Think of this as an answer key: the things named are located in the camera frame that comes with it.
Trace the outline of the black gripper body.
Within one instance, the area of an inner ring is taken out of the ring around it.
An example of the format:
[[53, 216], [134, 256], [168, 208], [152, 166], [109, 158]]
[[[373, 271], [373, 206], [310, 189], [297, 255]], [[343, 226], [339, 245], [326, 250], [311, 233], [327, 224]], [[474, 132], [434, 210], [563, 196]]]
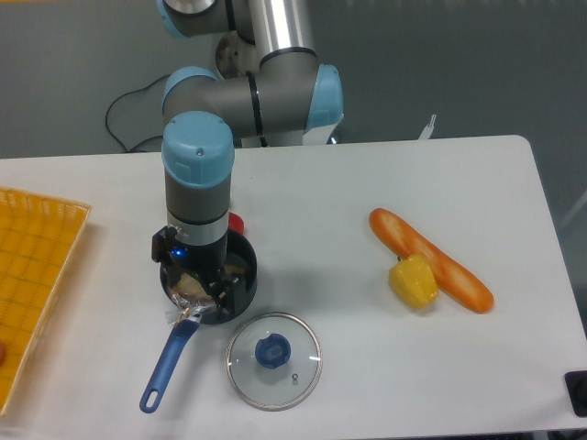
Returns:
[[166, 274], [169, 270], [183, 271], [207, 290], [224, 273], [227, 256], [228, 232], [217, 241], [203, 246], [189, 245], [179, 239], [176, 228], [165, 226], [151, 240], [151, 258], [160, 264], [161, 285], [166, 290]]

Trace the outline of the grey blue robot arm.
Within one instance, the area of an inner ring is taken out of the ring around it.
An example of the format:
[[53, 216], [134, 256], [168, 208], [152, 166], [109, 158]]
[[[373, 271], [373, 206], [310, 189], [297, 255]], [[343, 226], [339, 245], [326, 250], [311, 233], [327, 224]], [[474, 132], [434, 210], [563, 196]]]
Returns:
[[161, 283], [180, 308], [181, 277], [200, 286], [210, 322], [241, 314], [256, 288], [250, 244], [228, 228], [238, 139], [335, 128], [343, 117], [338, 70], [318, 61], [305, 1], [160, 1], [173, 35], [221, 31], [254, 52], [257, 68], [234, 78], [188, 66], [167, 80], [161, 104], [168, 224], [152, 240]]

